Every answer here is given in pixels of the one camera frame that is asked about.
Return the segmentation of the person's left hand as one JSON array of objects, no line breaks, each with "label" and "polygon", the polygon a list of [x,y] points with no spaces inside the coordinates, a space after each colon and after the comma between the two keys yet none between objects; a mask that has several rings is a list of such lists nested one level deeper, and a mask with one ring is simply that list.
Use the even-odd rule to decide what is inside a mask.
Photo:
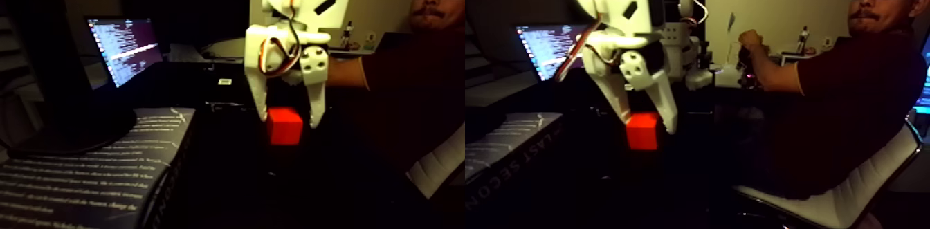
[{"label": "person's left hand", "polygon": [[763,37],[756,30],[751,29],[740,33],[738,41],[744,50],[748,52],[748,58],[766,58],[767,52],[765,45],[763,45]]}]

